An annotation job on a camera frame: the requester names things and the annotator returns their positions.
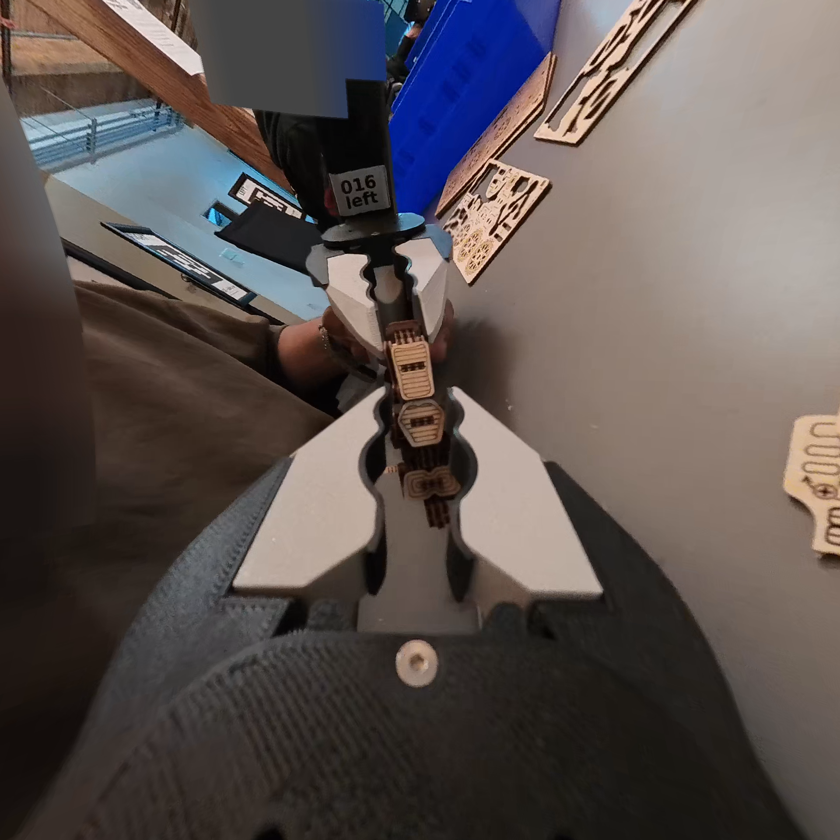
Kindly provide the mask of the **dark garment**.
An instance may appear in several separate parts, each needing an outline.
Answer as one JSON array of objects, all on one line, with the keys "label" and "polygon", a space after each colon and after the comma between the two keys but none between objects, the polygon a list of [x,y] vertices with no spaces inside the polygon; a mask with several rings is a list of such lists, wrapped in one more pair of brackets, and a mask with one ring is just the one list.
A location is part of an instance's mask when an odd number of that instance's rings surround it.
[{"label": "dark garment", "polygon": [[318,135],[318,119],[307,115],[254,109],[269,156],[287,178],[301,209],[323,230],[334,221],[325,203],[327,175]]}]

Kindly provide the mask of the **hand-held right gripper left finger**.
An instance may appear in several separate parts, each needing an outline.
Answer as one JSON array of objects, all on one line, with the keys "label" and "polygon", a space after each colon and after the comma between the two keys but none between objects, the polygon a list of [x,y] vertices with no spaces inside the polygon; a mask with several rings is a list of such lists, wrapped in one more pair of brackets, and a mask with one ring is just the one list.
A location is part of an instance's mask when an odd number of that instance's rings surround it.
[{"label": "hand-held right gripper left finger", "polygon": [[369,594],[369,567],[385,556],[376,482],[386,467],[390,408],[389,392],[379,386],[290,457],[233,579],[234,593],[305,606],[357,606]]}]

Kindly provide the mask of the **wooden beam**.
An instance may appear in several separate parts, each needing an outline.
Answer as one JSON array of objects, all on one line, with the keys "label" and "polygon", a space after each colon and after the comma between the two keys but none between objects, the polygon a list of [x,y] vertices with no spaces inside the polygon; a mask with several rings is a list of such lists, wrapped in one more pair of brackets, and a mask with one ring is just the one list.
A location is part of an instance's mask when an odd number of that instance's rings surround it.
[{"label": "wooden beam", "polygon": [[214,104],[203,75],[187,75],[104,2],[34,1],[34,5],[248,165],[292,191],[271,160],[252,111]]}]

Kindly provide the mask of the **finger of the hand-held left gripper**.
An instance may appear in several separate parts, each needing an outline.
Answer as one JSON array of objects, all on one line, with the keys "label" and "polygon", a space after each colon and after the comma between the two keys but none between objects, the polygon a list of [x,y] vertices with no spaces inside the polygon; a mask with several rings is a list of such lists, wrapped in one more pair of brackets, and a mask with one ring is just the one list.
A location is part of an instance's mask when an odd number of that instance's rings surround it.
[{"label": "finger of the hand-held left gripper", "polygon": [[406,294],[413,320],[433,343],[445,319],[449,257],[434,238],[409,239],[394,253],[406,260]]},{"label": "finger of the hand-held left gripper", "polygon": [[340,253],[327,258],[327,295],[333,311],[354,339],[375,357],[384,357],[382,327],[371,283],[364,275],[365,254]]}]

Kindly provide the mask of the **plain wooden puzzle sheet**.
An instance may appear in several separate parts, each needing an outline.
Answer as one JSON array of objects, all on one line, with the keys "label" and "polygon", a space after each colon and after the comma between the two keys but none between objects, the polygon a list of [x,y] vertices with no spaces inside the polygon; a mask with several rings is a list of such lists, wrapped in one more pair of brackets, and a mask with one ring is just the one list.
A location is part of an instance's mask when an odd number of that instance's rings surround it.
[{"label": "plain wooden puzzle sheet", "polygon": [[441,218],[476,181],[488,161],[497,160],[542,113],[556,64],[556,54],[549,52],[449,173],[435,210],[437,218]]}]

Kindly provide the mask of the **wooden puzzle sheet with wheels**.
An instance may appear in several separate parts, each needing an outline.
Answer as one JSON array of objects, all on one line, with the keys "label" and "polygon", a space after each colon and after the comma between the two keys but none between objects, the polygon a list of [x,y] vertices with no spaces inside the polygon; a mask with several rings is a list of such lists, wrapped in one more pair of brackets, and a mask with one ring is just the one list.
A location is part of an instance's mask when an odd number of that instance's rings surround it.
[{"label": "wooden puzzle sheet with wheels", "polygon": [[444,223],[452,261],[472,285],[548,194],[548,178],[491,159]]}]

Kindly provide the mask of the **blue plastic bin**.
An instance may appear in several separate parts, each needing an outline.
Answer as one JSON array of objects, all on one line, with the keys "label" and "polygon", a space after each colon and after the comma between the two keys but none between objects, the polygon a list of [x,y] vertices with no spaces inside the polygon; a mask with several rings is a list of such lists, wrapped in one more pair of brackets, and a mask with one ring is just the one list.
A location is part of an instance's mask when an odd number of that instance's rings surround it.
[{"label": "blue plastic bin", "polygon": [[560,1],[436,2],[390,121],[397,209],[424,214],[549,54]]}]

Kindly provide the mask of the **black framed sign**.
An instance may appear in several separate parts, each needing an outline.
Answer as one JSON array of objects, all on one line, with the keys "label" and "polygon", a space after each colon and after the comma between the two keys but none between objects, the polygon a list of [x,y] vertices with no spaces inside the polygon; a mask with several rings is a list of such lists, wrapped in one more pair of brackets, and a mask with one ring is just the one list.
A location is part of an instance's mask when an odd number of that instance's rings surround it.
[{"label": "black framed sign", "polygon": [[140,248],[144,253],[177,270],[183,278],[194,286],[200,287],[220,299],[231,302],[240,308],[246,308],[257,299],[257,294],[251,289],[174,245],[149,227],[107,222],[100,222],[100,225]]},{"label": "black framed sign", "polygon": [[276,209],[290,217],[308,220],[308,216],[289,197],[278,193],[255,180],[247,173],[242,173],[227,192],[228,196],[247,207],[258,203]]}]

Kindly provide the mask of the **wooden sheet rounded slots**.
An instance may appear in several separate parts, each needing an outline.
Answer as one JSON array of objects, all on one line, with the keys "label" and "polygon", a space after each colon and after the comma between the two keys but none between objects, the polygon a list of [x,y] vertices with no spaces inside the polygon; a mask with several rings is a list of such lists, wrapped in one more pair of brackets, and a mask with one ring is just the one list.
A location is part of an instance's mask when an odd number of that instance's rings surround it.
[{"label": "wooden sheet rounded slots", "polygon": [[812,517],[812,548],[839,556],[839,416],[794,421],[784,468],[784,492]]}]

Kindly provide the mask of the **person's left hand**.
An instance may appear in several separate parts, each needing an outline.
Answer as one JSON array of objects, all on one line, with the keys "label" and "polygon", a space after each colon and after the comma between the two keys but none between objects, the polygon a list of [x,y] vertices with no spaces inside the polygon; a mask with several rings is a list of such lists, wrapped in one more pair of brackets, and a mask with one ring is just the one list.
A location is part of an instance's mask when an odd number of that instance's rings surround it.
[{"label": "person's left hand", "polygon": [[[368,351],[343,325],[331,306],[325,309],[321,321],[334,349],[341,348],[340,352],[344,355],[348,354],[355,363],[372,366],[373,363]],[[446,360],[448,348],[452,343],[454,328],[455,308],[451,300],[446,300],[444,319],[440,330],[434,341],[429,345],[430,360],[433,364],[440,364]]]}]

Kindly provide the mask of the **wooden puzzle sheet large cutouts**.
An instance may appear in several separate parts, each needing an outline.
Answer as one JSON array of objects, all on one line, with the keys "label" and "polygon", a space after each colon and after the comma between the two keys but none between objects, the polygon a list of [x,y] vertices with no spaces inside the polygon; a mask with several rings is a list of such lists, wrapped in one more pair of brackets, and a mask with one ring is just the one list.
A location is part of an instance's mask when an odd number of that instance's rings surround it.
[{"label": "wooden puzzle sheet large cutouts", "polygon": [[594,49],[534,132],[578,146],[617,103],[697,1],[634,1]]}]

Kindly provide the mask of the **wooden mechanical model assembly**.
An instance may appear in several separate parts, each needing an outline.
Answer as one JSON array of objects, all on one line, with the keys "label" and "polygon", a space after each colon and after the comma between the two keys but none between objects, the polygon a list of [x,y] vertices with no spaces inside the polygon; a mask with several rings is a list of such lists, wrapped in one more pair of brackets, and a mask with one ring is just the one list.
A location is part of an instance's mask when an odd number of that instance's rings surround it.
[{"label": "wooden mechanical model assembly", "polygon": [[429,342],[418,322],[394,322],[386,328],[384,350],[403,497],[422,503],[430,528],[445,529],[461,484],[452,469],[451,410],[436,395]]}]

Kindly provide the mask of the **person's left forearm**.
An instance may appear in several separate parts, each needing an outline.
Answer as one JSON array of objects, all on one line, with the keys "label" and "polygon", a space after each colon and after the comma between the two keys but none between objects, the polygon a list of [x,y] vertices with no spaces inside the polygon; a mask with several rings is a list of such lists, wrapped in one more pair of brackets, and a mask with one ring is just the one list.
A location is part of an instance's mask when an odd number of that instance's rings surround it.
[{"label": "person's left forearm", "polygon": [[283,327],[206,308],[194,308],[191,317],[200,340],[307,404],[339,416],[339,390],[349,375],[343,352],[352,341],[331,307],[314,319]]}]

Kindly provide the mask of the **black cloth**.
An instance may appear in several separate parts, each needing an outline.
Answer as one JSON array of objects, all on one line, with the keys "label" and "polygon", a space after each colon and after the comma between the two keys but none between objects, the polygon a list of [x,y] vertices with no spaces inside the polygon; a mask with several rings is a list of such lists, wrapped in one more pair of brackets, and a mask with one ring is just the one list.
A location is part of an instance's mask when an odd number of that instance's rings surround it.
[{"label": "black cloth", "polygon": [[322,244],[315,224],[266,205],[253,203],[215,236],[252,255],[306,274],[306,260]]}]

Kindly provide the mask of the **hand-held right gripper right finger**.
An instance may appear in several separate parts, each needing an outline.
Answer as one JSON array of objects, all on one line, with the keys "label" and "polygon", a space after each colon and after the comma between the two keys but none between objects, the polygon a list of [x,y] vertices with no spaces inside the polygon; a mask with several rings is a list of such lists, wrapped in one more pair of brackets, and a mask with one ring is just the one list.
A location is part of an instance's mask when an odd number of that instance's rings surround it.
[{"label": "hand-held right gripper right finger", "polygon": [[499,605],[595,602],[604,590],[539,453],[457,386],[454,456],[464,459],[451,536],[472,560],[466,598]]}]

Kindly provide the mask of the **white paper sheet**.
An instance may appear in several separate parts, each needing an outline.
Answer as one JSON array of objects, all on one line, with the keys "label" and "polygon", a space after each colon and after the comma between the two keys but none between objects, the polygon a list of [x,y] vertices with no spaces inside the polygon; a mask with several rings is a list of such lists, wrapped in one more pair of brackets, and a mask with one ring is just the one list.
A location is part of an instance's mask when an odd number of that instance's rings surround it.
[{"label": "white paper sheet", "polygon": [[204,73],[199,54],[139,1],[104,1],[128,25],[191,77]]}]

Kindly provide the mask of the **metal railing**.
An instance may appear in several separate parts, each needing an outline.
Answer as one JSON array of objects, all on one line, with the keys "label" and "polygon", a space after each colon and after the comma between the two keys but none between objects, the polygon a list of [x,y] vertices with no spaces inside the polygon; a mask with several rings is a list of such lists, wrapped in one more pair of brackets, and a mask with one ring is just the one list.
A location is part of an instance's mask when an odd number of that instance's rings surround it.
[{"label": "metal railing", "polygon": [[183,116],[151,99],[73,108],[20,119],[39,169],[60,172],[177,133]]}]

